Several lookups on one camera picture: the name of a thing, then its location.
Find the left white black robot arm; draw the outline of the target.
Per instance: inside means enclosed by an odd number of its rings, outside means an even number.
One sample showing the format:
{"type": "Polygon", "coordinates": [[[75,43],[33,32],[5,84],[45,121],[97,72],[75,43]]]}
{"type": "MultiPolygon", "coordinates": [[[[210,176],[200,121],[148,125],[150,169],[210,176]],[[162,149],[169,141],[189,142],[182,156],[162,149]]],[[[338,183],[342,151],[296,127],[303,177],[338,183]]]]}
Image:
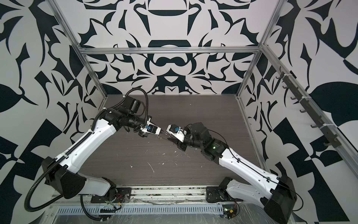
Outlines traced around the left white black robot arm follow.
{"type": "Polygon", "coordinates": [[[46,182],[66,199],[77,195],[111,197],[115,189],[112,181],[83,175],[79,171],[99,146],[122,127],[132,128],[141,137],[163,133],[159,126],[151,122],[150,116],[141,118],[136,115],[140,103],[126,97],[123,105],[104,108],[84,136],[56,158],[49,157],[43,161],[43,170],[48,172],[46,182]]]}

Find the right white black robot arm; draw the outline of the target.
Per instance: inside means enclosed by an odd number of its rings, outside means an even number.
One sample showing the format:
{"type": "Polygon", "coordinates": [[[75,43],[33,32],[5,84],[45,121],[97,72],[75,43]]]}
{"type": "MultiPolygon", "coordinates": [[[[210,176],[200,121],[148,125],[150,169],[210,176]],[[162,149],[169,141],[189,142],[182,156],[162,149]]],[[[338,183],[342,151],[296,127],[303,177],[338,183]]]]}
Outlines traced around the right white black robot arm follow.
{"type": "Polygon", "coordinates": [[[265,213],[279,224],[289,222],[297,201],[297,193],[292,179],[287,175],[277,176],[249,162],[226,142],[212,137],[201,122],[185,128],[171,124],[166,133],[178,149],[200,149],[201,154],[209,161],[231,170],[247,181],[247,184],[232,178],[222,181],[223,190],[232,199],[240,199],[263,208],[265,213]]]}

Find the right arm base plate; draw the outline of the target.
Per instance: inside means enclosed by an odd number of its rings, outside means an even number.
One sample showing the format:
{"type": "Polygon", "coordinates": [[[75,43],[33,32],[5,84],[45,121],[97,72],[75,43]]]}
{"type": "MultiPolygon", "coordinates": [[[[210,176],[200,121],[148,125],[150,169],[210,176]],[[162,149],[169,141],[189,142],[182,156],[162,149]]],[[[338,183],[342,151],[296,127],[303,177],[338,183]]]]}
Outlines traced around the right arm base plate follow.
{"type": "Polygon", "coordinates": [[[220,187],[206,187],[206,201],[208,203],[233,202],[234,199],[220,187]]]}

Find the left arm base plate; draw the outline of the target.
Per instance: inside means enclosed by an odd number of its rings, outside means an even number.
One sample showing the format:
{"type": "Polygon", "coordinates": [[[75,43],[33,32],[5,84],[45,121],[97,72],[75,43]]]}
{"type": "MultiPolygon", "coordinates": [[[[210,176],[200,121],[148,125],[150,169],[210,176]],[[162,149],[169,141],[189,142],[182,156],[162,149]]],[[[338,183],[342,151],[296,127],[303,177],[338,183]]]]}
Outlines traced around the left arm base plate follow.
{"type": "Polygon", "coordinates": [[[91,198],[91,203],[106,203],[111,201],[112,203],[123,203],[131,198],[130,187],[110,188],[104,196],[94,195],[91,198]]]}

